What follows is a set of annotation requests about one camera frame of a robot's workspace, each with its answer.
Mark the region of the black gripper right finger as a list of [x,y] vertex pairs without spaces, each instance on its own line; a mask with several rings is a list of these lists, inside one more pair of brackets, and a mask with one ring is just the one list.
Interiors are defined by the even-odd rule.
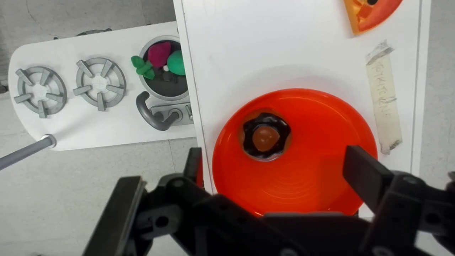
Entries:
[[363,201],[376,210],[394,173],[362,146],[346,149],[343,176]]

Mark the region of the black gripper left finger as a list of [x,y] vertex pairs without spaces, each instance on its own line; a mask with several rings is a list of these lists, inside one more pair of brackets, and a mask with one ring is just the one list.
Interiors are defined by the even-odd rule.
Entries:
[[133,225],[144,194],[141,176],[120,177],[83,256],[138,256]]

